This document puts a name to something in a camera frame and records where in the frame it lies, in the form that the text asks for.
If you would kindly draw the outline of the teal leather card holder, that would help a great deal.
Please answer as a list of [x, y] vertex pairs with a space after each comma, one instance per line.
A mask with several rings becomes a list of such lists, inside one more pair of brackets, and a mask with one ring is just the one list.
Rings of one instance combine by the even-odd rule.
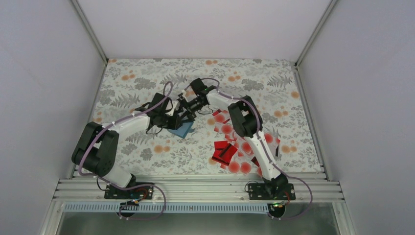
[[184, 139], [189, 133], [194, 131], [192, 129], [193, 124], [194, 122], [185, 122], [181, 127], [179, 127], [176, 130], [173, 130], [173, 129], [167, 129], [167, 130], [169, 133]]

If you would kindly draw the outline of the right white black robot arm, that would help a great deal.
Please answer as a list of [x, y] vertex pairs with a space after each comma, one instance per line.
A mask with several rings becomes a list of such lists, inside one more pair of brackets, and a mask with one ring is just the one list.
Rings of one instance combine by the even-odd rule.
[[207, 105], [213, 105], [221, 110], [227, 109], [233, 129], [251, 147], [262, 171], [265, 193], [270, 199], [278, 199], [288, 185], [288, 177], [279, 168], [273, 152], [266, 143], [263, 132], [262, 118], [250, 96], [235, 97], [220, 91], [219, 83], [216, 86], [206, 86], [203, 78], [193, 80], [190, 87], [195, 95], [191, 101], [185, 98], [185, 91], [179, 94], [181, 107], [186, 114], [195, 118], [195, 112]]

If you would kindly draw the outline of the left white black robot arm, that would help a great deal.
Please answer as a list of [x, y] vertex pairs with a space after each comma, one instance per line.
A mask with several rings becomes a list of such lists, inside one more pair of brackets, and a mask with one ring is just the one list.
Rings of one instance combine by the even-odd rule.
[[134, 109], [126, 117], [107, 125], [89, 122], [71, 160], [79, 170], [86, 169], [90, 175], [112, 184], [123, 198], [130, 198], [136, 193], [136, 178], [115, 162], [119, 141], [154, 126], [178, 128], [181, 125], [179, 110], [179, 100], [156, 93], [151, 102]]

